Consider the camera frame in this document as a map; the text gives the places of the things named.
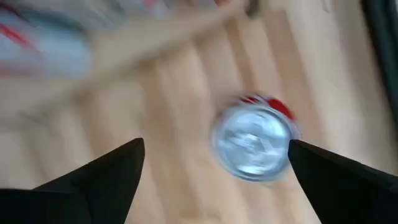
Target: soda can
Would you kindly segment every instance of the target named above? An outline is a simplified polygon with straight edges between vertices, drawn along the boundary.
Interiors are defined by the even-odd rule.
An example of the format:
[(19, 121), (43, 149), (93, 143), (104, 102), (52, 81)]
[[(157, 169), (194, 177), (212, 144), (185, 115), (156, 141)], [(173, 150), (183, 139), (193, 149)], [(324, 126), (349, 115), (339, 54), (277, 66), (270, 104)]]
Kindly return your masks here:
[(239, 97), (217, 119), (211, 141), (222, 166), (250, 182), (269, 182), (289, 165), (289, 141), (300, 137), (292, 112), (258, 94)]

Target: hardwood floor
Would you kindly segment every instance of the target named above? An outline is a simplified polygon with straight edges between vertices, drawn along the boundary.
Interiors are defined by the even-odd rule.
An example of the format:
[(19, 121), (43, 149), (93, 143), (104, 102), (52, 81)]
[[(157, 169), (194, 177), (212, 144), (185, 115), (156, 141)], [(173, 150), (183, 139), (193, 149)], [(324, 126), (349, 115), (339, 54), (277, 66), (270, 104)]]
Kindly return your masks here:
[[(217, 114), (233, 96), (260, 91), (290, 106), (304, 141), (398, 174), (386, 101), (374, 62), (364, 56), (369, 46), (357, 37), (362, 42), (349, 49), (369, 70), (340, 66), (344, 38), (331, 49), (325, 42), (336, 40), (322, 40), (330, 33), (311, 30), (322, 22), (333, 28), (335, 20), (308, 12), (315, 6), (302, 2), (215, 24), (54, 99), (19, 129), (2, 130), (1, 187), (35, 187), (140, 136), (146, 161), (127, 223), (319, 223), (291, 168), (273, 183), (244, 182), (222, 169), (209, 142)], [(319, 15), (308, 19), (308, 13)], [(364, 89), (366, 96), (359, 94)]]

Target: aluminum can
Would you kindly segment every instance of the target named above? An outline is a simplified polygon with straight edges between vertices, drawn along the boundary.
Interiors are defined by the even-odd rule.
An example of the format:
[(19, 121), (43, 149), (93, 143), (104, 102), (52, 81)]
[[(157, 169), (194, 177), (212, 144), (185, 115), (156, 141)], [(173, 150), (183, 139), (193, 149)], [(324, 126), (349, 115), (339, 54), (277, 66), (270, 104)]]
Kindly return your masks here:
[(228, 172), (250, 182), (269, 182), (289, 165), (289, 142), (299, 137), (295, 118), (281, 101), (252, 94), (220, 114), (211, 141)]

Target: can top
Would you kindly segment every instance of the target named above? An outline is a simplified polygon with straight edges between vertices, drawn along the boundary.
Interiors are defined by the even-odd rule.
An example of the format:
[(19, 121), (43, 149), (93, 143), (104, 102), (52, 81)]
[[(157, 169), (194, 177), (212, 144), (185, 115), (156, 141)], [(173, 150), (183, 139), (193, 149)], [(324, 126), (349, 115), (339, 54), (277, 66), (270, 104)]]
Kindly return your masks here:
[(289, 164), (294, 123), (268, 106), (237, 106), (226, 111), (213, 135), (221, 163), (233, 175), (253, 182), (271, 181)]

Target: black pointed object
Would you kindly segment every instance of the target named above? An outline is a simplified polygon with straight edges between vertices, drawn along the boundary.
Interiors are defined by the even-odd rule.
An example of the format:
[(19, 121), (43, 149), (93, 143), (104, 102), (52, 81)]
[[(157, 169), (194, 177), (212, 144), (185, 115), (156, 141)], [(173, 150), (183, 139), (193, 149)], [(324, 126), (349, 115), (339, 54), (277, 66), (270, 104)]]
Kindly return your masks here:
[(0, 190), (0, 223), (125, 222), (144, 163), (135, 139), (33, 190)]
[(398, 178), (299, 140), (289, 159), (323, 224), (398, 223)]

